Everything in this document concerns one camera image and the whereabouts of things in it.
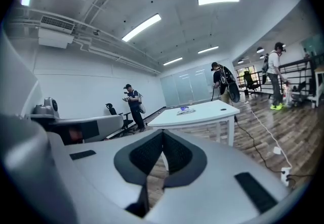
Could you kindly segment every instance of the ceiling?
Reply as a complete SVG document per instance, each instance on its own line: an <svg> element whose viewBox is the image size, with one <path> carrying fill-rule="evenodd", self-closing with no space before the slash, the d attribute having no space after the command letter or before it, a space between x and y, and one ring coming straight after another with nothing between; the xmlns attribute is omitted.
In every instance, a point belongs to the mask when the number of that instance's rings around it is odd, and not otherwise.
<svg viewBox="0 0 324 224"><path fill-rule="evenodd" d="M179 57L196 60L205 56L197 52L209 47L219 49L206 54L228 52L234 42L244 38L252 23L264 16L262 11L270 3L271 0L240 0L198 6L197 0L31 0L29 10L18 2L14 4L11 19L16 25L9 32L16 37L35 37L36 31L19 31L17 26L32 28L44 13L62 15L76 22L76 36L90 37L102 49L161 72L163 63ZM157 13L161 16L159 22L128 43L121 40ZM94 29L101 31L99 37L93 35Z"/></svg>
<svg viewBox="0 0 324 224"><path fill-rule="evenodd" d="M247 49L240 58L234 60L234 67L263 61L260 56L269 54L276 42L285 43L289 49L289 45L300 42L317 32L321 32L321 29L316 14L308 0L301 0L278 24ZM265 51L256 53L258 47L264 48ZM243 63L238 64L239 59L243 59Z"/></svg>

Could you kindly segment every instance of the vent grille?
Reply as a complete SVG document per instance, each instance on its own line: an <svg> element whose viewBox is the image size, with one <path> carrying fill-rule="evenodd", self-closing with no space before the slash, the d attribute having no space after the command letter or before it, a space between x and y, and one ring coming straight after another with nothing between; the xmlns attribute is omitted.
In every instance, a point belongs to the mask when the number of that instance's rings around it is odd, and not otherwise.
<svg viewBox="0 0 324 224"><path fill-rule="evenodd" d="M72 31L74 27L74 24L55 19L53 17L48 17L48 16L43 16L40 23L60 27L68 31Z"/></svg>

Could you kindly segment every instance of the air vent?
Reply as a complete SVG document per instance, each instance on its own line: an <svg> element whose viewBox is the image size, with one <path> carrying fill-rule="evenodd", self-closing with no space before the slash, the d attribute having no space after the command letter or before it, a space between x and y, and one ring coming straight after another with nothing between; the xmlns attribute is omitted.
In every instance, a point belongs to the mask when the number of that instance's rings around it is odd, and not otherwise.
<svg viewBox="0 0 324 224"><path fill-rule="evenodd" d="M71 34L74 28L74 24L49 16L42 16L42 19L40 20L40 26L68 34Z"/></svg>

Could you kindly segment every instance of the sneaker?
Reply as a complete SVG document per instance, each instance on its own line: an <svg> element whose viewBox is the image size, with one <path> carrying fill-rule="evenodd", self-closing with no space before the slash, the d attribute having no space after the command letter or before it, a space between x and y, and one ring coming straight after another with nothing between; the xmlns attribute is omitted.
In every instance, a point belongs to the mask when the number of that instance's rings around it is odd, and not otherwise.
<svg viewBox="0 0 324 224"><path fill-rule="evenodd" d="M279 111L282 109L282 104L279 104L278 106L276 106L275 110Z"/></svg>

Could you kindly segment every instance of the office chair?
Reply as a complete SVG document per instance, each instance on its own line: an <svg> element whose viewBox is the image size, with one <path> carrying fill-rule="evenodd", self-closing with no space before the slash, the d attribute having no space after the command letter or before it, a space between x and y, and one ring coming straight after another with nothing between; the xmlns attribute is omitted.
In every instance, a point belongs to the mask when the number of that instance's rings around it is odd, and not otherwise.
<svg viewBox="0 0 324 224"><path fill-rule="evenodd" d="M251 74L248 71L244 71L244 80L247 83L247 89L253 90L254 96L256 96L255 89L259 88L261 85L258 84L257 80L252 80Z"/></svg>
<svg viewBox="0 0 324 224"><path fill-rule="evenodd" d="M112 104L106 104L106 107L108 108L109 112L111 115L117 115L115 108L113 108ZM135 134L135 130L134 128L130 128L128 129L128 125L131 124L133 122L133 120L129 120L128 119L128 115L129 113L124 113L124 116L126 116L126 120L124 120L124 124L123 124L123 133L121 134L121 137L124 136L125 133L132 133Z"/></svg>

